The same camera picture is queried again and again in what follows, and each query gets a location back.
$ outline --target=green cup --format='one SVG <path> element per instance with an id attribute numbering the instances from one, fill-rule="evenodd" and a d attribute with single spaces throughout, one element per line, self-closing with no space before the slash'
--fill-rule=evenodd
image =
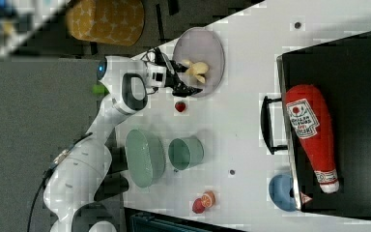
<path id="1" fill-rule="evenodd" d="M 171 164 L 178 170 L 193 167 L 203 160 L 204 150 L 198 138 L 176 138 L 168 147 L 168 158 Z"/>

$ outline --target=blue cup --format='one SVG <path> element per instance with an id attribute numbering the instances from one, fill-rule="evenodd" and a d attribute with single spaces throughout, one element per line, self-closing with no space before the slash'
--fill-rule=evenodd
<path id="1" fill-rule="evenodd" d="M 273 204 L 283 211 L 295 211 L 296 205 L 293 187 L 292 176 L 288 174 L 274 176 L 269 185 L 270 197 Z"/>

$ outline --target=red ketchup bottle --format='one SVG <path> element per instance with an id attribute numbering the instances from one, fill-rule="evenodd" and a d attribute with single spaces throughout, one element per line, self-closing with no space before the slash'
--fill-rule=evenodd
<path id="1" fill-rule="evenodd" d="M 321 92 L 313 85 L 298 85 L 287 92 L 285 103 L 291 125 L 308 155 L 322 191 L 338 191 L 332 125 Z"/>

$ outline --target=white label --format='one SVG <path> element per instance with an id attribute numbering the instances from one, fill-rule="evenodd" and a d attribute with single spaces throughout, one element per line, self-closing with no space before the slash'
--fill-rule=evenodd
<path id="1" fill-rule="evenodd" d="M 338 174 L 336 169 L 333 169 L 330 172 L 315 171 L 316 178 L 319 183 L 331 183 L 338 179 Z"/>
<path id="2" fill-rule="evenodd" d="M 319 122 L 306 99 L 287 104 L 291 125 L 299 138 L 309 138 L 317 134 Z"/>
<path id="3" fill-rule="evenodd" d="M 302 192 L 300 193 L 300 200 L 302 201 L 302 204 L 306 204 L 308 203 L 309 201 L 312 200 L 312 198 L 310 198 L 309 196 L 303 194 Z"/>

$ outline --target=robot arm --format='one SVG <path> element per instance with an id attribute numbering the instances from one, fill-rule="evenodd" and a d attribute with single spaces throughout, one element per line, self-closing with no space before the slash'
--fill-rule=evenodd
<path id="1" fill-rule="evenodd" d="M 172 63 L 158 48 L 154 53 L 155 62 L 118 56 L 107 56 L 100 62 L 97 77 L 110 94 L 102 100 L 88 135 L 54 161 L 51 168 L 54 172 L 43 193 L 44 204 L 58 217 L 51 232 L 115 232 L 114 226 L 105 219 L 95 223 L 79 218 L 84 214 L 82 210 L 106 215 L 94 196 L 111 164 L 110 151 L 104 146 L 110 133 L 146 107 L 146 87 L 170 87 L 173 95 L 179 97 L 202 91 L 186 86 L 176 73 L 178 64 Z"/>

